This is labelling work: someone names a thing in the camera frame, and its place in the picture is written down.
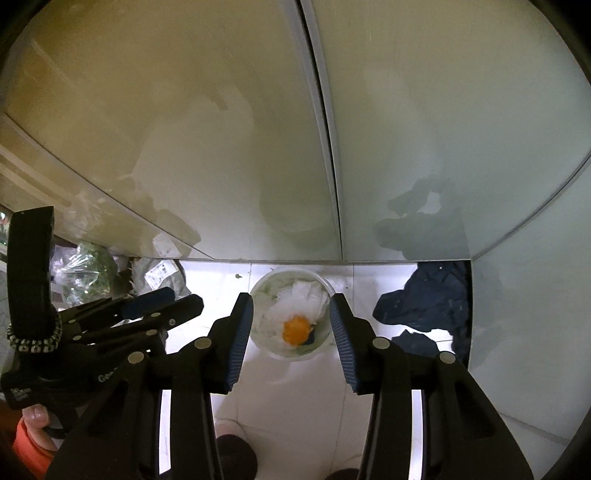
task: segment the finger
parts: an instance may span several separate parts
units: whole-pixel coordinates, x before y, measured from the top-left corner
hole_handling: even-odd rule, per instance
[[[22,411],[22,418],[28,428],[42,429],[49,425],[49,413],[43,405],[33,405]]]

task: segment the floor tile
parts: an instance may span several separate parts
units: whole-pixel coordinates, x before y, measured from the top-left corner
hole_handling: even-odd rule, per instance
[[[345,379],[338,352],[325,345],[300,362],[277,360],[251,342],[242,367],[238,422],[296,442],[334,448]]]
[[[238,390],[234,387],[228,395],[212,394],[212,413],[215,420],[238,419]]]
[[[238,294],[248,291],[250,264],[182,261],[187,288],[203,299],[203,313],[169,331],[166,351],[173,353],[200,336],[213,322],[230,315]]]
[[[437,347],[439,348],[440,352],[453,352],[452,340],[447,340],[445,342],[437,342]]]
[[[352,265],[305,265],[325,278],[335,292],[343,293],[349,303],[353,303],[353,266]]]
[[[324,480],[329,475],[333,448],[250,427],[245,431],[258,460],[256,480]]]
[[[338,469],[348,459],[363,453],[369,426],[373,395],[357,395],[347,385],[343,416],[340,421],[332,468]]]
[[[425,335],[427,335],[431,340],[435,342],[452,341],[452,334],[449,333],[447,330],[441,330],[439,328],[433,329],[430,332],[425,333]]]

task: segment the black object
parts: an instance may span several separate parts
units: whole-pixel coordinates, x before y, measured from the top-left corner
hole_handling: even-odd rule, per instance
[[[405,330],[397,337],[392,338],[392,343],[398,345],[406,353],[434,358],[439,355],[437,342],[431,340],[422,333],[412,333]]]
[[[312,327],[312,331],[308,335],[308,339],[304,343],[302,343],[302,345],[312,345],[312,343],[316,341],[316,334],[314,333],[315,328],[315,326]]]
[[[587,412],[568,447],[544,475],[542,480],[587,480],[589,478],[589,452],[591,452],[591,410]]]
[[[19,338],[49,339],[56,326],[49,273],[53,223],[53,207],[15,212],[10,220],[8,306],[13,333]]]
[[[354,317],[340,293],[330,301],[330,322],[347,383],[374,394],[358,480],[408,478],[412,389],[423,391],[424,480],[533,479],[505,423],[452,353],[404,353]]]
[[[439,209],[420,211],[428,198],[439,198]],[[386,207],[396,218],[383,218],[374,224],[379,246],[402,252],[410,261],[420,260],[424,252],[432,258],[467,258],[468,238],[462,222],[461,195],[446,176],[430,174],[417,179],[410,190],[389,199]]]
[[[12,450],[14,436],[0,432],[0,478],[2,480],[36,480],[35,476],[17,457]]]
[[[222,435],[216,443],[224,480],[255,480],[258,460],[246,441],[235,435]]]
[[[0,4],[0,66],[21,31],[50,0],[5,0]]]
[[[167,331],[201,314],[199,296],[174,301],[174,291],[161,288],[58,314],[46,302],[53,208],[15,216],[17,228],[8,244],[15,350],[0,387],[11,408],[41,403],[59,419],[59,429],[46,431],[65,441],[46,478],[158,478],[160,403],[166,389],[171,390],[174,479],[194,479],[198,471],[200,478],[222,480],[210,393],[227,394],[238,380],[252,325],[252,297],[240,294],[230,316],[215,321],[208,337],[166,355]],[[30,257],[35,261],[28,262]],[[114,326],[128,316],[143,318]],[[48,328],[56,325],[60,334],[44,343]],[[85,411],[79,418],[81,407]]]
[[[69,433],[46,480],[158,478],[162,390],[171,390],[174,480],[223,480],[210,393],[227,394],[238,380],[252,315],[252,297],[241,293],[207,337],[170,355],[129,354]]]
[[[8,241],[8,355],[0,388],[15,410],[40,403],[61,426],[48,428],[63,438],[119,364],[137,350],[164,355],[167,331],[200,315],[203,300],[175,301],[171,288],[135,299],[100,299],[63,310],[50,302],[49,262],[53,207],[16,212]],[[126,318],[144,317],[113,327]]]
[[[325,480],[357,480],[358,475],[359,470],[356,468],[347,468],[329,475]]]
[[[420,332],[447,330],[456,356],[466,361],[470,351],[469,291],[468,262],[419,262],[403,290],[379,298],[373,315],[386,325],[407,325]]]

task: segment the dark blue cloth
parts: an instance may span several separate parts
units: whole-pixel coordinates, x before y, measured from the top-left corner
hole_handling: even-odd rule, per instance
[[[419,262],[403,290],[384,293],[374,318],[386,325],[407,325],[420,332],[451,333],[461,361],[470,351],[467,262]]]
[[[422,333],[412,333],[405,330],[401,335],[392,338],[392,343],[396,343],[406,353],[429,356],[431,358],[439,355],[437,343]]]

